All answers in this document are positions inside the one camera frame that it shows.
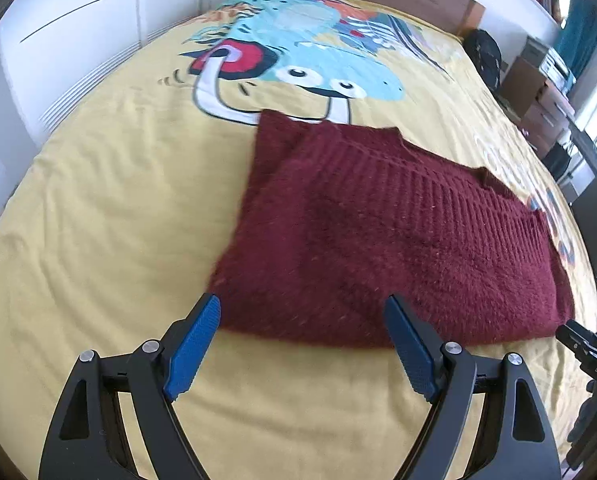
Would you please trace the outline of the right gloved hand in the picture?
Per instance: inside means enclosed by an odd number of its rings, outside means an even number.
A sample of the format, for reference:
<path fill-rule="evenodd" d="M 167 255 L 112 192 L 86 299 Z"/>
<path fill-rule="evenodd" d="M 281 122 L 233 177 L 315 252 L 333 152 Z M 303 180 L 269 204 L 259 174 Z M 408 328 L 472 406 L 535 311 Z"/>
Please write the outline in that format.
<path fill-rule="evenodd" d="M 586 390 L 591 396 L 579 408 L 567 439 L 564 461 L 573 479 L 597 479 L 597 382 L 587 382 Z"/>

